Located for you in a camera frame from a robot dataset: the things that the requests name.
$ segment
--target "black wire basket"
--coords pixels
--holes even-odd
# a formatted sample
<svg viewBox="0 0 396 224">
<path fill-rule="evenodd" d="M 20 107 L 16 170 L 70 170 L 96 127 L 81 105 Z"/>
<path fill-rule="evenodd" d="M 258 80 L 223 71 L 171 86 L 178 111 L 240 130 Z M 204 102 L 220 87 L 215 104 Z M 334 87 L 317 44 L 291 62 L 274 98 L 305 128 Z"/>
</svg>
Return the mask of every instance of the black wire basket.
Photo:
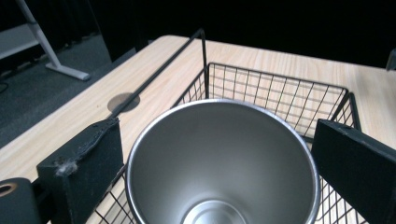
<svg viewBox="0 0 396 224">
<path fill-rule="evenodd" d="M 205 37 L 202 39 L 204 68 L 174 106 L 220 98 L 254 104 L 285 120 L 309 146 L 318 119 L 361 128 L 354 95 L 346 88 L 221 63 L 206 65 Z M 127 203 L 124 176 L 116 179 L 89 219 L 90 223 L 137 223 Z M 316 223 L 367 223 L 324 179 L 320 179 L 320 184 L 321 201 Z"/>
</svg>

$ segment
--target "black curtain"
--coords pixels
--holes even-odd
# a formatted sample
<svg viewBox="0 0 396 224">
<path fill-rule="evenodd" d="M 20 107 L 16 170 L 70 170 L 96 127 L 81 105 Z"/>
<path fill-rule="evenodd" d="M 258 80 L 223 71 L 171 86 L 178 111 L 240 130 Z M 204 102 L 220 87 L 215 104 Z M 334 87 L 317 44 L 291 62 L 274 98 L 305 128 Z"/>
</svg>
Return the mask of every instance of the black curtain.
<svg viewBox="0 0 396 224">
<path fill-rule="evenodd" d="M 71 46 L 98 28 L 88 0 L 25 0 L 54 50 Z M 0 0 L 0 32 L 26 23 L 15 0 Z M 44 54 L 40 46 L 0 60 L 0 73 Z"/>
</svg>

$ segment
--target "metal wire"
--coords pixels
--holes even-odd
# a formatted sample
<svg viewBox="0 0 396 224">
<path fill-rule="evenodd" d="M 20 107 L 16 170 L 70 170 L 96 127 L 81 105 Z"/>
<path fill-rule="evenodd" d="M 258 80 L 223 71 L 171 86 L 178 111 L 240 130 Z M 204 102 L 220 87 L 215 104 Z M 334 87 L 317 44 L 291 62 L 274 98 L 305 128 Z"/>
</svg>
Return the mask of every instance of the metal wire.
<svg viewBox="0 0 396 224">
<path fill-rule="evenodd" d="M 263 107 L 288 122 L 307 143 L 312 143 L 318 119 L 331 119 L 360 128 L 353 94 L 347 89 L 293 77 L 210 63 L 197 75 L 174 106 L 205 98 L 228 98 Z M 363 217 L 324 179 L 318 224 L 363 224 Z M 101 223 L 136 223 L 125 190 L 108 193 L 113 200 L 106 212 L 96 210 Z"/>
</svg>

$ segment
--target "stainless steel cup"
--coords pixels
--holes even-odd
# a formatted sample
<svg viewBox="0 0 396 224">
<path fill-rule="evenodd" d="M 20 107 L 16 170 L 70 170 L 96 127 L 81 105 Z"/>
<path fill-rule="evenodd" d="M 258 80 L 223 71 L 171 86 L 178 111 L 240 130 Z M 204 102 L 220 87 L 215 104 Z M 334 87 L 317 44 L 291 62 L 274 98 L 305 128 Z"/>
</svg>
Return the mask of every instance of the stainless steel cup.
<svg viewBox="0 0 396 224">
<path fill-rule="evenodd" d="M 318 172 L 282 119 L 245 103 L 173 108 L 140 134 L 126 168 L 140 223 L 313 223 Z"/>
</svg>

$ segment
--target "desk leg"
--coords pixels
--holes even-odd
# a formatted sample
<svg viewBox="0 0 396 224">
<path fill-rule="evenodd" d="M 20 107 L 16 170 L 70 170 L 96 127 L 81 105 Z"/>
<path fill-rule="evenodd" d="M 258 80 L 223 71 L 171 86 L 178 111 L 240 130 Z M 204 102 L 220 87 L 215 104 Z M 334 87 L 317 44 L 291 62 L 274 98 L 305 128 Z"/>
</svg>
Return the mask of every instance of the desk leg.
<svg viewBox="0 0 396 224">
<path fill-rule="evenodd" d="M 61 63 L 58 60 L 58 57 L 56 57 L 55 52 L 53 51 L 52 47 L 50 46 L 50 42 L 44 35 L 43 31 L 41 30 L 40 26 L 38 25 L 37 21 L 33 17 L 32 12 L 30 11 L 29 7 L 26 5 L 24 0 L 18 0 L 17 1 L 18 5 L 20 6 L 20 9 L 28 21 L 28 25 L 32 33 L 35 35 L 35 39 L 40 43 L 41 47 L 44 49 L 46 54 L 49 56 L 50 63 L 48 63 L 46 66 L 49 69 L 52 69 L 56 72 L 75 77 L 81 80 L 88 80 L 90 79 L 90 75 L 84 72 L 80 72 L 76 69 L 65 67 L 61 65 Z"/>
</svg>

